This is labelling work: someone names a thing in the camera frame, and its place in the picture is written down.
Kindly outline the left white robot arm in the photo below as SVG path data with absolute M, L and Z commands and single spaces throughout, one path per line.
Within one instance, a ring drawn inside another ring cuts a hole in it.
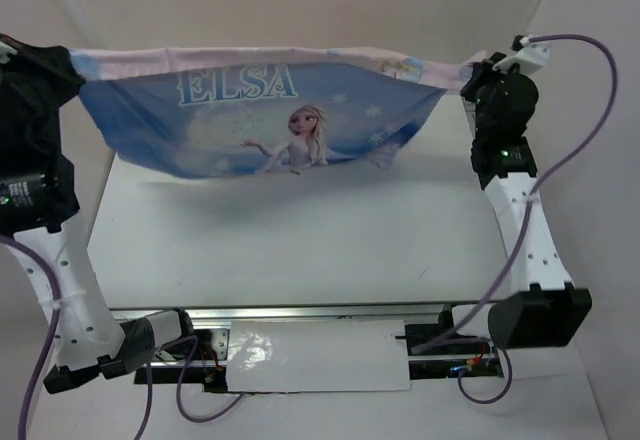
M 197 347 L 183 309 L 119 322 L 106 305 L 83 241 L 74 166 L 61 147 L 59 111 L 84 82 L 66 48 L 2 36 L 1 241 L 26 270 L 50 324 L 50 394 L 130 374 L 162 349 L 184 359 Z

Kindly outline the pink blue printed pillowcase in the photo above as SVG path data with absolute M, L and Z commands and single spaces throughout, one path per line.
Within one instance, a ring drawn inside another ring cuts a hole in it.
M 70 53 L 80 100 L 124 161 L 182 178 L 388 166 L 472 62 L 377 49 Z

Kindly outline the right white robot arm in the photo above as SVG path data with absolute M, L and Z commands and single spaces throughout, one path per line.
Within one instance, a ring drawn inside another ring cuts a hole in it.
M 555 246 L 539 194 L 540 176 L 525 137 L 539 92 L 528 63 L 494 53 L 473 66 L 460 96 L 473 133 L 471 164 L 492 206 L 507 254 L 488 291 L 451 308 L 436 339 L 460 351 L 471 336 L 505 350 L 565 347 L 592 308 Z

